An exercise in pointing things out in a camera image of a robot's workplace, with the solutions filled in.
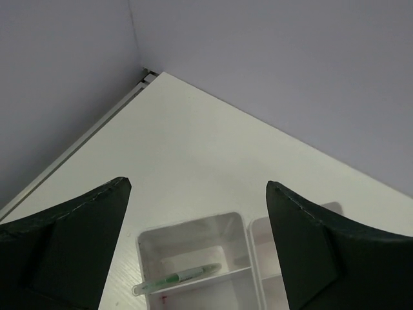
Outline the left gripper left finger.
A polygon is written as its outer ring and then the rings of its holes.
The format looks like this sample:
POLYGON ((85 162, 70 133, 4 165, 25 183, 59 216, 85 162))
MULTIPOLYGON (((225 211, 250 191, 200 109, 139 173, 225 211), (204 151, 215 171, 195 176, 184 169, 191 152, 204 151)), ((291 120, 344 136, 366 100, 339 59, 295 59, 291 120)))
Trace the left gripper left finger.
POLYGON ((132 186, 115 178, 1 225, 1 309, 98 309, 132 186))

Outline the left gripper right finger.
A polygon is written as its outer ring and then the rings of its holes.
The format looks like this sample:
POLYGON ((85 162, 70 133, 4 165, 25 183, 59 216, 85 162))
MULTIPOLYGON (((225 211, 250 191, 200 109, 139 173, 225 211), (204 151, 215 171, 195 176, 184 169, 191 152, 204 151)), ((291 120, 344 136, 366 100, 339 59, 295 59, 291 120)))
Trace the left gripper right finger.
POLYGON ((412 238, 350 220, 281 183, 267 210, 291 309, 411 309, 412 238))

